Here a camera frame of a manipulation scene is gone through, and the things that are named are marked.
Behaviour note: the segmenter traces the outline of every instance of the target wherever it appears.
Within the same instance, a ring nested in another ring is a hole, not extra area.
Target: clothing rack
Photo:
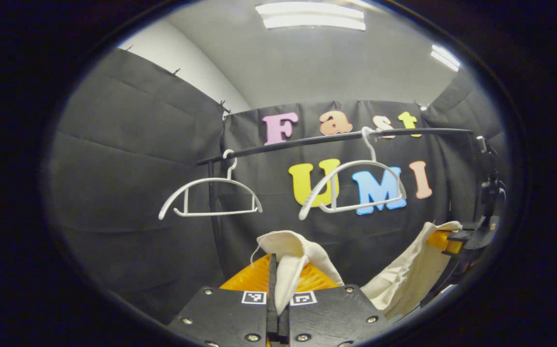
[[[411,134],[473,134],[473,130],[468,129],[451,129],[451,128],[415,128],[415,129],[393,129],[393,130],[375,130],[370,133],[371,136],[391,136],[391,135],[411,135]],[[220,162],[223,160],[230,160],[232,158],[239,158],[250,156],[252,154],[258,153],[265,153],[265,152],[272,152],[278,151],[280,149],[285,148],[292,148],[292,147],[300,147],[306,145],[315,145],[317,143],[326,143],[326,142],[334,142],[334,141],[344,141],[344,140],[355,140],[358,138],[362,138],[362,132],[352,132],[352,133],[344,133],[344,134],[334,134],[330,136],[316,136],[311,138],[303,138],[300,140],[291,140],[285,141],[281,143],[274,143],[272,145],[261,146],[261,147],[254,147],[249,149],[244,149],[239,152],[233,152],[227,154],[227,158],[223,158],[223,156],[215,156],[212,158],[206,158],[204,160],[197,161],[197,165],[205,165],[215,162]]]
[[[391,135],[411,135],[411,134],[449,134],[449,135],[466,135],[470,136],[473,134],[473,130],[467,129],[452,129],[452,128],[415,128],[415,129],[393,129],[393,130],[375,130],[369,133],[370,136],[391,136]],[[230,160],[232,158],[239,158],[250,156],[252,154],[258,153],[265,153],[265,152],[272,152],[272,151],[279,151],[280,149],[285,148],[292,148],[292,147],[300,147],[300,146],[307,146],[307,145],[315,145],[317,143],[326,143],[326,142],[334,142],[334,141],[344,141],[344,140],[355,140],[361,139],[362,132],[349,132],[343,134],[334,134],[329,136],[316,136],[311,138],[303,138],[300,140],[291,140],[285,141],[281,143],[274,143],[272,145],[261,146],[261,147],[254,147],[249,149],[244,149],[239,152],[232,152],[227,154],[226,158],[223,156],[215,156],[212,158],[206,158],[204,160],[197,161],[197,165],[205,165],[207,164],[207,171],[208,177],[214,176],[214,163],[221,162],[224,160]],[[216,211],[216,192],[214,189],[214,183],[210,182],[210,211]],[[220,264],[220,268],[225,276],[225,280],[231,278],[233,274],[229,274],[225,264],[225,240],[222,237],[222,233],[220,230],[220,224],[218,222],[217,216],[210,217],[212,221],[212,231],[214,233],[214,242],[216,245],[216,251],[218,254],[218,262]]]

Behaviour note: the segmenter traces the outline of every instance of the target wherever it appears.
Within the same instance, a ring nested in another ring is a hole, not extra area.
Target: blue letter m
[[[390,167],[392,171],[400,177],[400,167],[392,166]],[[372,173],[369,171],[359,171],[351,176],[360,189],[360,204],[368,204],[374,201],[383,201],[388,199],[396,198],[397,195],[397,185],[396,178],[389,173],[387,170],[383,172],[383,178],[381,184],[375,180]],[[404,207],[407,204],[406,199],[400,199],[393,202],[389,202],[388,209],[397,209]],[[379,211],[383,210],[383,205],[377,205]],[[373,213],[373,206],[362,207],[356,211],[358,214],[369,214]]]

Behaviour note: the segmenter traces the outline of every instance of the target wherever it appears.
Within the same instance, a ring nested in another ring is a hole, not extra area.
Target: beige fabric
[[[387,319],[408,313],[430,291],[450,260],[426,240],[437,230],[461,229],[459,222],[440,226],[426,222],[411,245],[363,286],[362,292]]]
[[[406,314],[426,296],[450,260],[449,255],[441,254],[441,250],[426,241],[437,230],[461,229],[459,222],[441,226],[426,222],[411,245],[363,286],[362,292],[385,318]],[[265,253],[276,253],[278,268],[274,303],[278,314],[283,312],[295,294],[302,269],[309,262],[338,285],[344,285],[326,251],[300,234],[290,230],[272,231],[258,237],[257,243]]]
[[[305,239],[291,230],[272,231],[257,238],[265,253],[276,253],[276,287],[274,303],[278,314],[289,304],[296,293],[302,269],[309,262],[321,270],[338,285],[344,285],[338,271],[329,260],[322,246]]]

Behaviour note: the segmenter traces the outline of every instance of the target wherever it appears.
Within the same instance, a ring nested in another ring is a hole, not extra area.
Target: ceiling light
[[[443,64],[446,64],[446,66],[448,66],[454,71],[458,71],[459,66],[461,66],[459,61],[457,61],[456,58],[450,54],[450,52],[446,51],[446,49],[444,48],[435,46],[434,44],[433,44],[433,51],[431,52],[431,55],[438,61],[442,62]]]
[[[279,15],[263,21],[268,29],[295,26],[326,26],[364,30],[364,23],[349,18],[324,15]]]
[[[268,29],[295,26],[366,29],[362,11],[322,2],[274,2],[255,9]]]
[[[459,63],[459,61],[456,60],[456,58],[450,54],[450,52],[446,51],[446,49],[441,48],[439,46],[435,46],[433,44],[433,51],[439,53],[442,57],[446,58],[447,60],[451,61],[452,64],[456,65],[456,66],[461,66],[461,64]]]

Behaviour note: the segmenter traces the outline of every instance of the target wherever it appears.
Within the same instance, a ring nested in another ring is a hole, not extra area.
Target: black curtain
[[[223,110],[194,86],[114,50],[71,95],[47,161],[51,224],[87,274],[168,323],[201,285],[225,279],[207,218],[162,204],[219,147]],[[208,187],[190,191],[207,211]]]
[[[329,101],[298,103],[259,108],[235,114],[225,121],[221,149],[239,151],[261,147],[267,140],[263,117],[294,112],[298,121],[292,124],[292,135],[286,141],[313,136],[320,132],[320,116],[339,110],[353,125],[352,131],[367,126],[375,129],[374,116],[385,116],[395,128],[404,128],[400,114],[408,112],[417,119],[416,127],[465,128],[474,130],[466,135],[406,135],[393,139],[378,138],[373,143],[377,160],[388,166],[400,167],[400,178],[406,188],[407,204],[397,209],[357,215],[355,211],[327,214],[311,209],[304,221],[298,220],[301,205],[296,202],[292,165],[313,165],[311,186],[325,174],[318,167],[321,160],[337,158],[341,163],[368,160],[370,154],[362,140],[347,140],[239,158],[233,178],[250,187],[261,200],[263,213],[230,215],[219,218],[223,235],[225,268],[228,276],[236,274],[249,262],[256,248],[256,237],[274,230],[292,230],[323,246],[346,283],[364,285],[385,266],[396,259],[413,242],[424,222],[441,224],[449,220],[471,222],[477,218],[477,189],[488,172],[478,164],[474,139],[482,135],[490,139],[501,155],[505,154],[503,125],[494,101],[488,99],[481,86],[459,73],[450,86],[427,110],[415,104],[387,101]],[[424,199],[415,196],[415,174],[409,164],[426,162],[426,175],[433,194]],[[230,163],[222,165],[225,169]],[[352,180],[357,171],[370,171],[381,182],[383,169],[367,166],[348,168],[339,173],[338,206],[359,203],[358,186]],[[232,185],[217,187],[217,206],[221,211],[246,209],[249,196]]]
[[[459,73],[428,110],[415,104],[388,101],[329,101],[260,108],[234,114],[225,121],[223,109],[187,82],[132,53],[117,49],[107,55],[72,94],[56,127],[47,161],[52,226],[87,274],[149,316],[168,323],[202,285],[225,281],[218,261],[209,217],[183,218],[158,213],[173,191],[208,176],[195,161],[260,147],[267,140],[262,118],[298,114],[289,140],[322,136],[319,117],[331,110],[346,114],[352,131],[376,128],[374,116],[385,116],[404,128],[397,117],[408,112],[416,126],[467,128],[482,134],[503,154],[503,126],[481,86]],[[355,211],[326,214],[313,208],[298,220],[292,165],[313,165],[311,186],[324,175],[322,160],[341,163],[369,159],[362,140],[296,147],[238,159],[235,180],[253,189],[263,213],[218,218],[223,270],[236,274],[249,262],[256,237],[274,230],[293,230],[327,250],[347,283],[364,285],[411,244],[424,222],[470,221],[477,198],[475,149],[467,136],[422,135],[378,138],[378,161],[400,167],[407,191],[404,207],[357,215]],[[418,199],[409,164],[426,162],[433,193]],[[213,172],[224,177],[232,161]],[[339,206],[357,204],[358,186],[351,175],[370,171],[381,181],[383,170],[352,167],[339,174]],[[241,188],[216,185],[217,209],[248,209]],[[208,185],[190,191],[190,210],[209,210]]]

